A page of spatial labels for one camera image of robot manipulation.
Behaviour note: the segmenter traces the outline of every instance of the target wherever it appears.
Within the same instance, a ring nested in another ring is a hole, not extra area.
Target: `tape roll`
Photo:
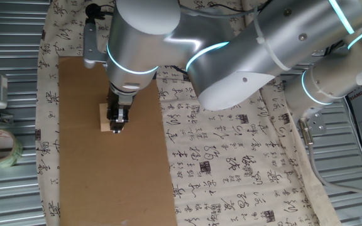
[[[0,168],[14,165],[23,152],[23,146],[15,136],[5,129],[0,129],[0,150],[6,149],[10,149],[10,152],[8,155],[0,158]]]

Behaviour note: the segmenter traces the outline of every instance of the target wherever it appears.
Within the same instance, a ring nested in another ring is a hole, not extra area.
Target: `metal bracket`
[[[107,54],[102,53],[97,49],[97,32],[94,19],[86,20],[83,47],[83,61],[85,67],[93,68],[96,62],[107,61]]]
[[[308,125],[312,135],[322,135],[327,132],[325,121],[320,111],[309,118]]]

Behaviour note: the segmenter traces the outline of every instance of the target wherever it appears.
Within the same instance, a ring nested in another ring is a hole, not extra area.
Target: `glowing blue ring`
[[[318,100],[315,100],[315,98],[313,98],[307,91],[307,89],[305,88],[305,85],[304,85],[304,75],[305,75],[306,71],[302,74],[302,77],[301,77],[301,84],[302,84],[302,88],[304,89],[304,92],[308,95],[309,98],[311,98],[311,100],[313,100],[314,102],[317,102],[318,104],[322,104],[322,105],[329,105],[329,104],[333,104],[333,103],[329,103],[329,104],[325,104],[325,103],[322,103]]]
[[[357,41],[359,41],[360,39],[362,39],[362,34],[360,36],[358,36],[355,40],[353,40],[349,46],[347,46],[347,49],[350,49],[354,44],[356,44]]]
[[[186,66],[187,72],[188,72],[188,68],[189,68],[189,66],[191,65],[191,63],[194,62],[198,57],[202,56],[203,54],[207,53],[208,51],[221,48],[221,47],[227,45],[228,43],[229,43],[229,41],[226,41],[226,42],[224,42],[224,43],[218,43],[218,44],[209,46],[209,47],[204,48],[203,50],[199,51],[197,54],[195,54],[195,56],[193,56],[193,57],[188,61],[187,66]]]
[[[354,34],[354,29],[351,27],[349,21],[347,20],[346,16],[344,15],[342,9],[340,8],[336,0],[329,0],[329,2],[332,5],[337,16],[339,16],[339,19],[342,21],[342,24],[346,28],[347,32],[349,34]]]
[[[110,56],[110,59],[117,65],[117,67],[123,69],[124,71],[126,71],[126,72],[128,72],[128,73],[133,73],[133,74],[137,74],[137,75],[144,75],[144,74],[147,74],[147,73],[154,72],[154,71],[158,68],[158,66],[157,66],[157,67],[155,67],[155,68],[153,68],[153,69],[151,69],[151,70],[149,70],[149,71],[145,71],[145,72],[135,72],[135,71],[126,69],[126,68],[124,68],[123,66],[121,66],[119,63],[117,63],[117,61],[114,60],[114,58],[111,56],[111,53],[110,53],[110,51],[108,50],[108,45],[107,45],[107,53],[108,53],[108,55]]]

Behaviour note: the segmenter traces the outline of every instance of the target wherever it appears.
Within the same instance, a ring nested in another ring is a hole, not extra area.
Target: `connector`
[[[312,138],[312,133],[308,125],[307,119],[300,119],[299,126],[305,145],[308,146],[314,144],[314,138]]]

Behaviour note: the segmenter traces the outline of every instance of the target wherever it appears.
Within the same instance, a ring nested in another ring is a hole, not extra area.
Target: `white cable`
[[[254,26],[255,26],[255,30],[256,30],[256,34],[258,35],[257,37],[257,42],[262,45],[263,47],[265,47],[266,51],[268,52],[268,54],[270,55],[270,58],[283,70],[285,71],[289,71],[291,68],[286,67],[280,60],[279,58],[277,58],[276,54],[273,52],[272,48],[270,48],[269,43],[266,41],[265,37],[263,37],[263,33],[261,28],[259,27],[259,22],[258,22],[258,7],[255,6],[254,9]]]
[[[335,185],[332,184],[328,181],[326,181],[318,172],[316,166],[315,166],[315,157],[314,157],[314,148],[312,147],[312,144],[308,145],[308,150],[309,150],[309,161],[311,163],[311,168],[315,174],[315,176],[318,178],[318,180],[324,184],[325,186],[328,186],[329,188],[335,188],[335,189],[340,189],[340,190],[344,190],[344,191],[351,191],[351,192],[356,192],[356,193],[360,193],[362,194],[362,189],[359,188],[353,188],[350,186],[343,186],[343,185]]]
[[[188,12],[190,12],[189,14],[191,16],[204,16],[204,17],[208,17],[208,18],[234,18],[234,17],[240,17],[240,16],[245,16],[249,13],[253,13],[253,9],[248,10],[246,12],[243,13],[237,13],[237,14],[230,14],[230,15],[218,15],[218,14],[212,14],[212,13],[207,13],[207,12],[203,12],[203,11],[198,11],[198,10],[194,10],[194,9],[190,9],[186,6],[182,6],[180,5],[181,9],[184,9]]]

